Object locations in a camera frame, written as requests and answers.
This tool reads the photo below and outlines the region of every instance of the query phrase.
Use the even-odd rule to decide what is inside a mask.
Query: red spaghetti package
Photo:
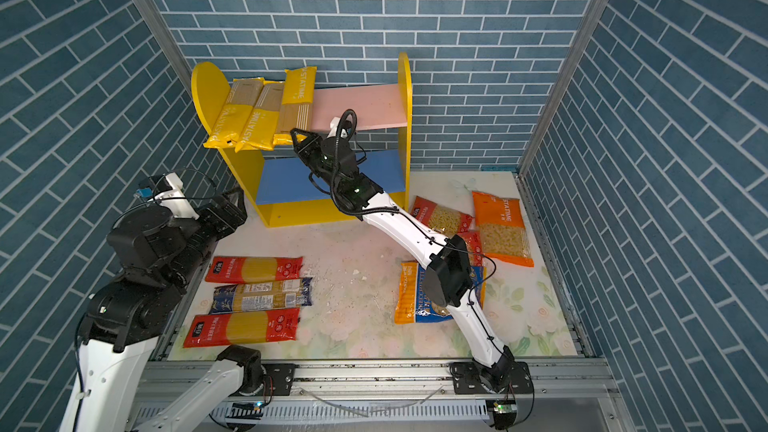
[[[206,282],[253,284],[299,278],[303,257],[214,257]]]
[[[430,229],[449,237],[469,230],[473,219],[469,214],[450,207],[438,206],[433,201],[418,196],[413,201],[411,215]]]
[[[196,315],[184,346],[257,344],[295,341],[299,309]]]
[[[478,255],[482,254],[480,235],[476,232],[460,232],[458,236],[463,238],[467,244],[467,252],[470,252],[469,264],[475,267],[482,265],[482,255]]]

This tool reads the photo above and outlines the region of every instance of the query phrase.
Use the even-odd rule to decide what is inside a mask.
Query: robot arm
[[[94,294],[78,326],[82,379],[75,377],[62,432],[125,430],[141,371],[168,316],[216,242],[245,223],[242,190],[212,197],[195,210],[175,173],[150,182],[139,192],[161,206],[129,210],[107,236],[123,270]],[[231,346],[205,377],[139,430],[192,430],[227,396],[262,387],[260,353]]]
[[[516,367],[509,347],[499,341],[475,297],[466,244],[459,236],[448,238],[412,219],[373,180],[360,172],[350,148],[357,117],[345,111],[327,138],[314,132],[291,131],[293,149],[330,188],[338,209],[375,226],[408,250],[426,270],[425,293],[451,312],[469,342],[483,385],[502,392]]]

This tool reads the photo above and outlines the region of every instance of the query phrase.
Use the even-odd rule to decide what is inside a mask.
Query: macaroni package
[[[504,262],[533,267],[520,199],[500,198],[483,192],[473,192],[472,198],[484,253]]]
[[[317,67],[303,67],[286,70],[283,102],[280,105],[280,119],[277,121],[273,144],[291,146],[290,130],[309,130],[312,123],[312,101],[315,95],[315,74]]]
[[[303,257],[214,257],[206,282],[251,284],[299,278]]]
[[[219,118],[216,119],[214,129],[211,130],[210,137],[203,147],[207,149],[235,147],[263,87],[263,79],[236,80],[232,84]]]
[[[196,315],[184,340],[188,347],[295,341],[299,309]]]
[[[449,207],[438,206],[431,200],[416,197],[411,207],[411,215],[430,229],[453,237],[469,230],[473,217]]]
[[[478,284],[483,279],[483,266],[472,267],[472,283]],[[417,262],[404,262],[400,274],[400,295],[395,308],[396,324],[415,322],[443,322],[452,320],[451,313],[445,307],[435,304],[424,293],[426,271]],[[482,307],[485,299],[485,284],[475,293]]]
[[[312,305],[312,278],[256,284],[225,285],[214,289],[210,314],[268,311]]]
[[[467,244],[467,252],[474,252],[469,254],[470,265],[482,265],[482,246],[480,243],[480,235],[476,232],[460,232],[459,237],[464,239]]]
[[[244,123],[240,141],[235,151],[274,150],[272,145],[277,123],[280,120],[280,102],[283,100],[283,83],[273,82],[264,85],[254,110]]]

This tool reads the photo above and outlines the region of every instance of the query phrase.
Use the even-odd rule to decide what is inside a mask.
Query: yellow pasta package
[[[303,257],[222,257],[210,264],[206,282],[253,284],[299,278]]]
[[[210,137],[203,144],[207,149],[227,149],[235,147],[240,140],[240,132],[254,110],[254,104],[264,87],[264,79],[242,79],[232,84],[226,103],[221,109]]]
[[[519,198],[472,192],[483,253],[511,264],[533,267],[531,245],[523,223]]]
[[[273,82],[264,85],[250,114],[245,127],[240,134],[240,141],[235,145],[235,151],[241,150],[274,150],[272,144],[277,123],[280,120],[280,102],[283,99],[283,83]]]
[[[280,104],[280,119],[277,122],[273,140],[275,146],[293,145],[290,136],[291,129],[310,129],[316,74],[317,67],[286,70],[283,102]]]
[[[295,341],[299,309],[195,315],[184,340],[188,347]]]

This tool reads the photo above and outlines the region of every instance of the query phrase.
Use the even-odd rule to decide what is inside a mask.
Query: metal mounting plate
[[[268,381],[268,378],[272,378],[272,395],[290,395],[290,390],[293,387],[293,375],[296,372],[296,366],[294,364],[263,364],[263,366],[266,371],[264,385],[269,387],[266,382]]]
[[[516,364],[518,367],[512,372],[512,390],[515,394],[530,394],[533,392],[533,381],[528,364],[525,362],[516,362]],[[450,365],[450,371],[453,377],[453,391],[456,395],[487,393],[473,362],[453,362]]]

